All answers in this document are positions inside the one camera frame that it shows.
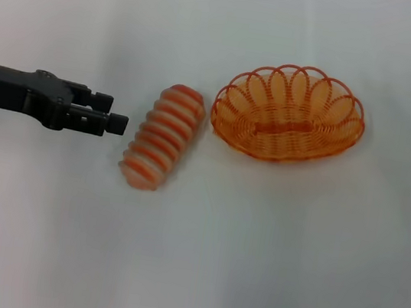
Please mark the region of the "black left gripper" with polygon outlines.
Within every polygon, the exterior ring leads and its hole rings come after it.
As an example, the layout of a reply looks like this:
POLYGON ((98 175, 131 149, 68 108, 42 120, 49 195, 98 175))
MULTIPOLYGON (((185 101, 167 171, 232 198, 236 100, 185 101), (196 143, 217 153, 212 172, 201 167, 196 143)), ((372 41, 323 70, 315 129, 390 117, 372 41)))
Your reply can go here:
POLYGON ((66 81, 48 71, 24 72, 0 66, 0 109, 33 117, 48 129, 121 136, 129 118, 109 113, 113 101, 113 97, 89 89, 72 91, 66 81))

